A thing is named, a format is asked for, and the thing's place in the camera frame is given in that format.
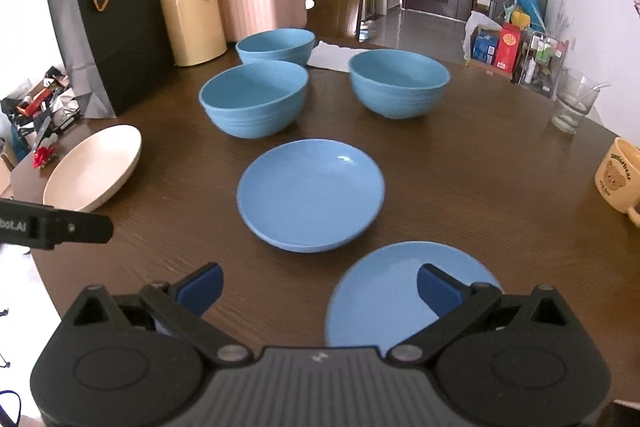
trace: yellow mug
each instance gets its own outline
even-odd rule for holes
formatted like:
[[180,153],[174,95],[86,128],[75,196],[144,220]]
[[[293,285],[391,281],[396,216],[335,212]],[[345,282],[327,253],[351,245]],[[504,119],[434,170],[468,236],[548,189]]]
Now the yellow mug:
[[613,208],[628,214],[640,227],[640,149],[622,138],[616,138],[604,156],[598,172],[596,187]]

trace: brown table top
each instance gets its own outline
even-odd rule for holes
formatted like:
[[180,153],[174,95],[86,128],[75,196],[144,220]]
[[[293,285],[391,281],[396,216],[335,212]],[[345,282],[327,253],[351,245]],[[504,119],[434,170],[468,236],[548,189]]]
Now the brown table top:
[[[585,121],[575,137],[566,136],[548,124],[551,101],[450,65],[452,81],[426,117],[382,118],[358,103],[347,74],[310,70],[297,124],[265,139],[236,139],[210,123],[197,93],[238,63],[229,51],[177,69],[123,117],[79,124],[63,137],[62,152],[100,128],[127,123],[140,129],[143,152],[127,184],[99,210],[114,222],[108,245],[33,253],[61,314],[89,283],[133,293],[217,261],[225,290],[208,321],[256,351],[317,346],[324,343],[332,290],[351,265],[392,243],[436,241],[476,257],[507,293],[555,285],[609,363],[612,396],[640,398],[640,230],[610,208],[593,183],[611,132]],[[270,247],[236,207],[236,187],[249,163],[302,137],[362,149],[386,184],[370,229],[318,255]],[[50,168],[38,174],[30,162],[15,169],[12,184],[17,199],[40,202]]]

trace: beige plate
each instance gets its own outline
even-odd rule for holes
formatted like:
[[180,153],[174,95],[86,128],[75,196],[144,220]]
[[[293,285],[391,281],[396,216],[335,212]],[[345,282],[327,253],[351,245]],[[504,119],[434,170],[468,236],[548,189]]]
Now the beige plate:
[[129,178],[140,158],[142,136],[130,125],[115,125],[90,136],[51,173],[42,203],[91,212]]

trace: glass cup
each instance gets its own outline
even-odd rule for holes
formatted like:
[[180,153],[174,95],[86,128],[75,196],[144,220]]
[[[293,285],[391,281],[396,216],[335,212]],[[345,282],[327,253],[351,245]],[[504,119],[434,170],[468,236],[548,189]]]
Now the glass cup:
[[580,71],[564,68],[560,72],[556,108],[551,123],[567,134],[575,134],[589,114],[600,90],[596,82],[588,79]]

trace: white plastic bag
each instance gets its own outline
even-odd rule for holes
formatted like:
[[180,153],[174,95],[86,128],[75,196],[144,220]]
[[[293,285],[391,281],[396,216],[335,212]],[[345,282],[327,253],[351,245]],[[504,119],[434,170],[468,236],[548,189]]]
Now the white plastic bag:
[[502,29],[502,26],[489,19],[489,17],[483,13],[471,12],[471,16],[465,26],[465,40],[462,42],[462,52],[465,55],[465,60],[471,60],[471,36],[474,34],[476,28],[499,32]]

